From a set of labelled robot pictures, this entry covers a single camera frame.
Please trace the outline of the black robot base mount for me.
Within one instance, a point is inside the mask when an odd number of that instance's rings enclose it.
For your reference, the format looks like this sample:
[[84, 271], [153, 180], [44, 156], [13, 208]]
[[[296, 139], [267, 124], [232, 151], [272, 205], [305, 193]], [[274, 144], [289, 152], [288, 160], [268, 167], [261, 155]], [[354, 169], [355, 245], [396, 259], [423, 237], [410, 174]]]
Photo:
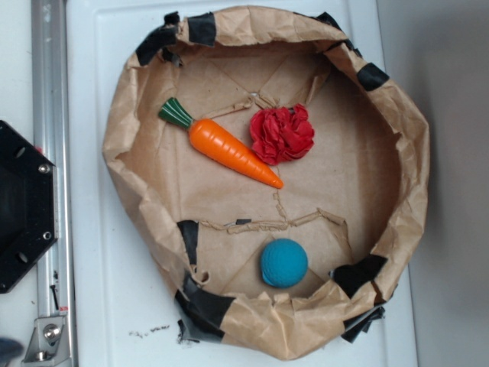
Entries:
[[55, 166], [1, 122], [1, 293], [7, 294], [57, 240]]

